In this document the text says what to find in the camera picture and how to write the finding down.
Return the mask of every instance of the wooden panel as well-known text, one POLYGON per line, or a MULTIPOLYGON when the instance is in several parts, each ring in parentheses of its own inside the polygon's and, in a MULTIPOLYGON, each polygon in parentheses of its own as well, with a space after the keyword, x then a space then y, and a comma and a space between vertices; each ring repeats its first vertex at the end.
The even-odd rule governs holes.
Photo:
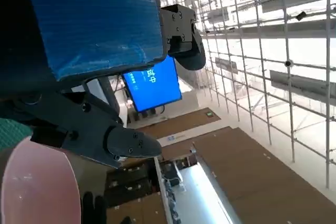
MULTIPOLYGON (((231 128, 230 127, 226 127, 223 129, 220 129, 220 132, 226 132, 226 131, 230 131, 231 128)), ((188 155, 190 153, 190 149, 193 147, 193 142, 194 141, 200 141, 203 139, 207 139, 209 138, 209 136, 216 134, 217 131, 215 132, 211 132, 211 133, 207 133, 198 137, 194 137, 188 140, 184 140, 181 142, 178 142, 176 144, 171 144, 168 146, 165 146, 162 148, 162 156, 165 160, 172 160, 174 158, 178 158, 181 156, 185 156, 188 155)))
POLYGON ((220 120, 220 118, 211 109, 205 108, 159 123, 151 124, 137 130, 154 138, 162 138, 218 120, 220 120), (213 116, 207 116, 208 112, 211 112, 213 116))
POLYGON ((120 224, 129 216, 134 224, 167 224, 159 193, 107 209, 107 224, 120 224))
POLYGON ((121 206, 107 209, 107 224, 120 224, 122 220, 129 216, 132 223, 143 224, 141 199, 133 200, 121 206))
POLYGON ((143 224, 167 224, 161 195, 151 194, 142 198, 143 224))
POLYGON ((194 141, 244 224, 336 223, 336 206, 240 129, 194 141))

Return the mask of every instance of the floor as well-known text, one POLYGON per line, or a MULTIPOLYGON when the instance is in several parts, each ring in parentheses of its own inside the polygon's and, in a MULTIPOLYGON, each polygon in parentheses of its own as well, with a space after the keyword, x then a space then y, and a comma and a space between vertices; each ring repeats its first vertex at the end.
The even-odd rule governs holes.
POLYGON ((331 201, 241 129, 210 132, 194 145, 242 223, 329 224, 336 219, 331 201))
POLYGON ((180 171, 183 186, 173 187, 176 208, 184 224, 230 224, 201 166, 180 171))
MULTIPOLYGON (((200 90, 198 93, 199 105, 211 108, 222 121, 236 122, 236 126, 241 128, 249 136, 260 143, 264 148, 274 154, 307 182, 309 182, 318 191, 323 193, 334 204, 336 204, 336 167, 330 166, 330 189, 326 189, 325 171, 326 161, 319 155, 313 153, 300 144, 295 144, 296 161, 292 162, 292 149, 290 138, 283 135, 279 131, 271 128, 272 145, 269 144, 268 130, 265 122, 253 117, 254 131, 251 131, 251 122, 249 113, 239 108, 240 122, 237 121, 237 112, 235 104, 228 102, 229 114, 227 113, 225 99, 221 96, 219 98, 220 106, 218 106, 217 96, 215 92, 200 90)), ((318 137, 312 137, 319 134, 319 131, 307 132, 303 136, 306 141, 310 141, 312 147, 319 148, 320 142, 318 137)))

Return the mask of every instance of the screw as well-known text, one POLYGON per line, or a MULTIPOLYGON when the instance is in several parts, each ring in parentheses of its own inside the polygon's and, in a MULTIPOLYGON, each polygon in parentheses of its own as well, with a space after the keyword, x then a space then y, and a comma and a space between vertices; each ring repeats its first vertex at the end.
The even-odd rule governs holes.
POLYGON ((26 105, 35 105, 41 100, 41 98, 42 98, 41 94, 32 94, 22 98, 22 101, 26 105))
POLYGON ((77 140, 77 138, 78 138, 78 132, 77 131, 71 131, 69 133, 69 137, 71 138, 72 141, 77 140))
POLYGON ((91 105, 89 103, 83 103, 82 105, 82 110, 85 112, 85 113, 88 113, 90 110, 91 110, 91 105))
POLYGON ((142 145, 143 145, 143 141, 140 140, 140 141, 139 141, 139 148, 142 148, 142 145))

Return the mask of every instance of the pink object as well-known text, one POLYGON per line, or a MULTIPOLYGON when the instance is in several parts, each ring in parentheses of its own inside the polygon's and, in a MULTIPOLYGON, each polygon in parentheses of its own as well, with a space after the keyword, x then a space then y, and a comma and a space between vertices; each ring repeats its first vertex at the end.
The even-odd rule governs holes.
POLYGON ((1 184, 2 224, 80 224, 80 196, 66 155, 31 142, 12 151, 1 184))

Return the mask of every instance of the monitor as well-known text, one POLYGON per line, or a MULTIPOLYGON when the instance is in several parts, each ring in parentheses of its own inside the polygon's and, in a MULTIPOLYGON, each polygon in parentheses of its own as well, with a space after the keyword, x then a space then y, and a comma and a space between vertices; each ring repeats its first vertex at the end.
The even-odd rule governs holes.
POLYGON ((123 77, 137 111, 182 99, 175 61, 170 56, 151 69, 126 73, 123 77))

